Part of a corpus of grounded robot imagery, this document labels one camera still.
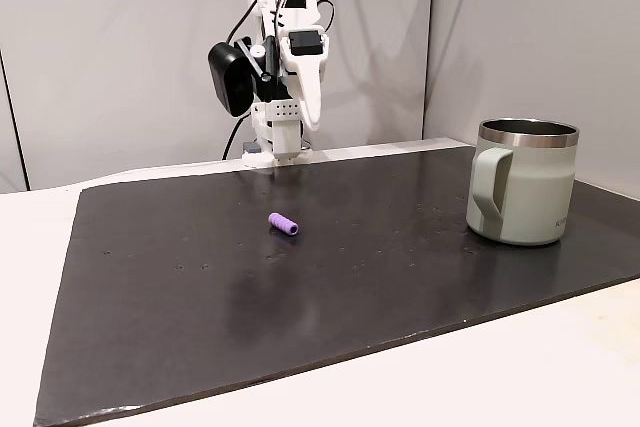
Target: purple cylinder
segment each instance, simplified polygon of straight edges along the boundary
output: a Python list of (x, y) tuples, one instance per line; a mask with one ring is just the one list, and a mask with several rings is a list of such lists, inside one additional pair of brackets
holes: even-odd
[(298, 224), (276, 212), (269, 215), (269, 223), (287, 235), (298, 235), (298, 231), (300, 230)]

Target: black mat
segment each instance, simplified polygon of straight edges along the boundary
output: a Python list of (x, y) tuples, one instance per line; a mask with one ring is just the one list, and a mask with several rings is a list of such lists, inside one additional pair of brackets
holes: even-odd
[[(640, 202), (585, 184), (551, 246), (467, 230), (472, 156), (458, 148), (84, 191), (36, 425), (207, 397), (640, 276)], [(300, 235), (270, 229), (272, 211), (298, 221)]]

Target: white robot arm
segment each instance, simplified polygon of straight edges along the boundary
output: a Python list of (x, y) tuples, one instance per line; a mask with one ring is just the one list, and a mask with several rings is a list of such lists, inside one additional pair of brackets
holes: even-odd
[(248, 165), (300, 161), (302, 125), (311, 131), (320, 126), (320, 83), (329, 55), (329, 36), (316, 24), (318, 1), (249, 0), (249, 4), (256, 42), (245, 37), (232, 47), (229, 40), (209, 53), (216, 92), (236, 117), (251, 109), (258, 145), (243, 155)]

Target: gray wall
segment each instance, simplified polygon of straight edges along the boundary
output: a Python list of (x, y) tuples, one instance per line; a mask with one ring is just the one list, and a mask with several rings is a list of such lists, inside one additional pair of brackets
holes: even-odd
[(25, 184), (1, 69), (2, 65), (0, 65), (0, 194), (7, 194), (25, 190)]
[(638, 0), (433, 0), (427, 137), (486, 118), (581, 129), (577, 176), (640, 197)]
[[(314, 148), (420, 138), (430, 0), (333, 1)], [(32, 187), (219, 159), (235, 120), (215, 96), (206, 56), (246, 5), (0, 0), (7, 14), (0, 39)], [(232, 157), (253, 139), (245, 124)]]

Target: wire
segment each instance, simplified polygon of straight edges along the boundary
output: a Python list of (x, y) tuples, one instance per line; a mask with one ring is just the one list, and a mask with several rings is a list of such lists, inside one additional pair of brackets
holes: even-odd
[(329, 20), (329, 25), (327, 25), (327, 28), (324, 29), (325, 32), (328, 32), (329, 27), (331, 27), (331, 24), (333, 23), (333, 16), (336, 15), (336, 7), (330, 0), (319, 0), (318, 7), (320, 7), (321, 4), (329, 4), (331, 6), (331, 20)]
[(236, 31), (240, 28), (240, 26), (244, 23), (244, 21), (247, 20), (247, 17), (249, 17), (249, 14), (251, 13), (251, 11), (253, 10), (253, 8), (256, 6), (257, 3), (258, 3), (258, 0), (253, 1), (253, 3), (251, 4), (251, 7), (249, 7), (249, 9), (244, 13), (242, 18), (240, 19), (240, 22), (238, 22), (236, 26), (233, 28), (233, 30), (229, 34), (229, 37), (227, 37), (227, 44), (231, 44), (231, 39), (233, 39), (233, 36), (235, 35)]
[(229, 155), (229, 149), (231, 148), (231, 144), (233, 143), (233, 138), (236, 136), (236, 132), (238, 132), (238, 129), (242, 125), (242, 122), (244, 121), (244, 119), (246, 119), (250, 115), (251, 115), (251, 112), (243, 115), (238, 119), (238, 122), (236, 122), (236, 126), (231, 131), (231, 135), (229, 136), (229, 140), (227, 141), (227, 146), (224, 149), (224, 154), (222, 154), (222, 160), (227, 160), (227, 155)]
[(276, 7), (276, 13), (273, 17), (273, 32), (275, 33), (276, 39), (276, 49), (278, 50), (278, 55), (280, 54), (280, 39), (278, 39), (278, 19), (280, 17), (280, 8), (287, 2), (287, 0), (280, 0), (278, 2), (278, 6)]
[(11, 94), (9, 93), (9, 82), (7, 82), (7, 71), (4, 68), (4, 60), (2, 60), (2, 52), (0, 51), (0, 70), (2, 71), (2, 80), (4, 80), (4, 88), (7, 92), (7, 102), (9, 104), (9, 113), (11, 114), (11, 122), (13, 123), (13, 133), (16, 137), (16, 145), (18, 147), (18, 156), (20, 157), (20, 165), (22, 167), (22, 175), (24, 176), (24, 185), (27, 190), (31, 190), (29, 184), (29, 176), (27, 175), (27, 164), (24, 161), (24, 153), (22, 152), (22, 144), (18, 135), (18, 124), (16, 123), (16, 114), (13, 111), (13, 102), (11, 102)]

